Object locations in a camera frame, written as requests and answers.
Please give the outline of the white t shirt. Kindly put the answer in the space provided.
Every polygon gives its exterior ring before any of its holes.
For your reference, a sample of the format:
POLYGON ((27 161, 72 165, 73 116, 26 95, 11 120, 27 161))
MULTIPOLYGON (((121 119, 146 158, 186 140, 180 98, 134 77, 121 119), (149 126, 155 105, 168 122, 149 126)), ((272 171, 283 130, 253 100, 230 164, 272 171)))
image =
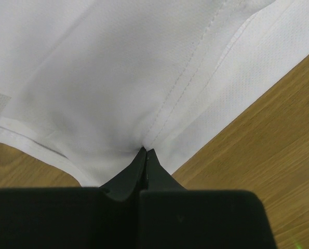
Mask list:
POLYGON ((0 143, 101 186, 175 172, 309 54, 309 1, 0 1, 0 143))

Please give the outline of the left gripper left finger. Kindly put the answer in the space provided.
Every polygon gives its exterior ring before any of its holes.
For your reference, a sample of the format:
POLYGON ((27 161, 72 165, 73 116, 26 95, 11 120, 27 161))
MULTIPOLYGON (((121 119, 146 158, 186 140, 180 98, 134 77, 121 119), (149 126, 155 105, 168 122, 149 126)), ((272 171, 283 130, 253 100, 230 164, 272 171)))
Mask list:
POLYGON ((0 248, 136 248, 145 163, 101 187, 0 189, 0 248))

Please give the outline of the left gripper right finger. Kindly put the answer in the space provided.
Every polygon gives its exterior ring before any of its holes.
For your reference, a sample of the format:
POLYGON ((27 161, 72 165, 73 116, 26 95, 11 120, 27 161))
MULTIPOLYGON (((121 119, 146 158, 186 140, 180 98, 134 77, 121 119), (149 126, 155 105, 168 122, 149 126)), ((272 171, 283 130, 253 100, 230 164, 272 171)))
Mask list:
POLYGON ((147 152, 139 248, 275 248, 265 208, 246 190, 187 190, 147 152))

